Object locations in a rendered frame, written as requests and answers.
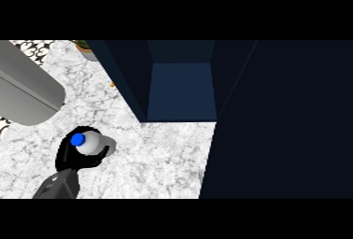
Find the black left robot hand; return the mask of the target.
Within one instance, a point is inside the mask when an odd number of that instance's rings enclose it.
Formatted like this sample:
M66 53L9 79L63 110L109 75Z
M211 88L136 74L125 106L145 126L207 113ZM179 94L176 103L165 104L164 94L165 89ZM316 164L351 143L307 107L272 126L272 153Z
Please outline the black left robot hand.
M84 168L94 168L106 157L108 151L111 149L109 146L103 147L96 155L86 156L77 151L75 146L71 144L72 136L75 134L83 134L87 131L94 131L99 133L97 129L90 126L77 126L60 141L55 158L55 169L58 172L66 169L78 171Z

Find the white bottle with blue cap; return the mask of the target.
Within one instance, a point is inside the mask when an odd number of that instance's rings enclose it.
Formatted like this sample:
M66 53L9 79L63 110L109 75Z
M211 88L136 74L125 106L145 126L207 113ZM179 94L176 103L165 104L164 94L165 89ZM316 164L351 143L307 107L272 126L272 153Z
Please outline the white bottle with blue cap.
M74 134L71 144L77 151L86 156L97 155L105 147L109 147L106 156L111 156L115 152L115 140L94 131Z

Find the dark blue cabinet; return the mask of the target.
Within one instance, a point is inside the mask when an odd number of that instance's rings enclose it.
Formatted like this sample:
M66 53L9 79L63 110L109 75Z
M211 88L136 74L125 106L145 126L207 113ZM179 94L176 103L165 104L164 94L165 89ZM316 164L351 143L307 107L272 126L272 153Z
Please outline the dark blue cabinet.
M91 40L89 45L139 121L219 119L254 40Z

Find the grey rounded appliance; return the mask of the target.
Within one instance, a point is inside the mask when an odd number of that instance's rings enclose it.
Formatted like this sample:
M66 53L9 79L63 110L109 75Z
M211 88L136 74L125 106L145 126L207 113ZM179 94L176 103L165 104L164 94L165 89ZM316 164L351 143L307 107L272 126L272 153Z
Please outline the grey rounded appliance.
M0 116L32 126L59 112L65 89L9 40L0 40Z

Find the potted plant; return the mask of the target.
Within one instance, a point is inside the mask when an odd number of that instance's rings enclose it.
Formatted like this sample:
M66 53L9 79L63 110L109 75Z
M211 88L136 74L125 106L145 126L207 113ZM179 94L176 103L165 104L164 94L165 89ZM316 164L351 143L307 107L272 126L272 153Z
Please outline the potted plant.
M94 57L93 50L90 49L90 46L89 46L87 42L84 40L74 40L72 42L75 44L75 47L77 47L83 57L89 61L96 62L97 59Z

